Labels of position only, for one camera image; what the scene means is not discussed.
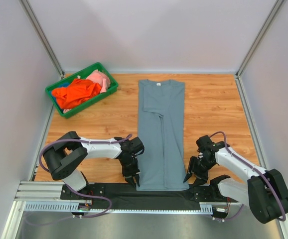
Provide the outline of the grey-blue t shirt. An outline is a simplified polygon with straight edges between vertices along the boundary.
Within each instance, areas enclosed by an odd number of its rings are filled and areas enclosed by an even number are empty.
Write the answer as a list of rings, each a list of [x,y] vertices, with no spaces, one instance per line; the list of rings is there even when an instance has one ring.
[[[185,84],[175,80],[139,81],[139,191],[183,191],[189,188],[183,162]]]

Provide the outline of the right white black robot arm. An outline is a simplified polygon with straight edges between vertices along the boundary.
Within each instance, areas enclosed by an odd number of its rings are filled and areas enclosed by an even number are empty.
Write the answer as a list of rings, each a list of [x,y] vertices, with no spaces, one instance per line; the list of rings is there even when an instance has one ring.
[[[194,185],[210,183],[214,198],[230,198],[247,206],[253,216],[262,224],[273,220],[285,221],[288,213],[288,188],[282,174],[252,164],[240,156],[227,140],[213,142],[208,135],[196,141],[198,156],[189,161],[185,181],[195,176]],[[208,172],[220,165],[233,172],[241,182],[228,175],[212,180]]]

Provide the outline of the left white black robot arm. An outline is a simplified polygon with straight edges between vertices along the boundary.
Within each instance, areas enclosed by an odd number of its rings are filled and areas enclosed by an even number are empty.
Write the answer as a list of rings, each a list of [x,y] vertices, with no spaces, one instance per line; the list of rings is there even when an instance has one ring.
[[[63,181],[69,189],[79,192],[88,185],[78,166],[85,159],[117,159],[122,167],[125,181],[137,187],[140,185],[138,156],[144,153],[144,145],[139,137],[114,137],[110,139],[87,139],[70,131],[46,145],[39,155],[39,164],[49,172],[55,181]]]

